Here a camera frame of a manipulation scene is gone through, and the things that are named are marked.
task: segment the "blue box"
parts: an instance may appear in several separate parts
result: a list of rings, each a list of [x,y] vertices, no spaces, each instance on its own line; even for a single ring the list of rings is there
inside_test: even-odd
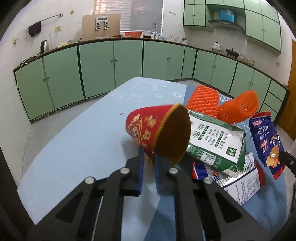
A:
[[[234,12],[228,9],[220,9],[220,20],[234,23]]]

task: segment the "green logo square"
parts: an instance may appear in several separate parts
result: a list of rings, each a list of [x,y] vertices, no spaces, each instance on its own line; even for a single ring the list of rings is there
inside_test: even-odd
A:
[[[226,151],[226,154],[227,154],[227,155],[230,155],[230,156],[235,156],[236,151],[237,151],[237,150],[236,150],[235,148],[228,147],[228,148],[227,148],[227,151]]]

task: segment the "light blue table surface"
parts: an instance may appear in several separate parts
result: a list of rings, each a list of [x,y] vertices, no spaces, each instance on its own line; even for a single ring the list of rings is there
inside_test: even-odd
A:
[[[133,78],[71,121],[36,156],[21,180],[19,197],[33,222],[38,223],[85,177],[108,177],[137,155],[138,148],[125,130],[130,112],[148,106],[186,104],[194,89],[164,80]],[[219,104],[226,100],[220,95]],[[239,127],[247,132],[247,151],[258,158],[248,120]],[[264,171],[266,186],[244,208],[272,237],[286,221],[287,195],[284,175],[274,181],[270,171]],[[145,164],[142,195],[124,200],[122,241],[175,238],[173,198],[157,195],[154,170]]]

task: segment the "dark towel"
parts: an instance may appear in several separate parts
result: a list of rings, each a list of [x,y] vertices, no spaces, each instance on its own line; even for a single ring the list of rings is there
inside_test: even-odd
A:
[[[29,27],[29,34],[31,35],[31,37],[35,36],[40,32],[41,32],[41,21],[36,22]]]

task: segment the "window blind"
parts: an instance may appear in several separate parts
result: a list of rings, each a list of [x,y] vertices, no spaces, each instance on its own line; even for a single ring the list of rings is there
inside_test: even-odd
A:
[[[94,14],[120,14],[120,30],[151,31],[153,23],[161,33],[163,0],[95,0]]]

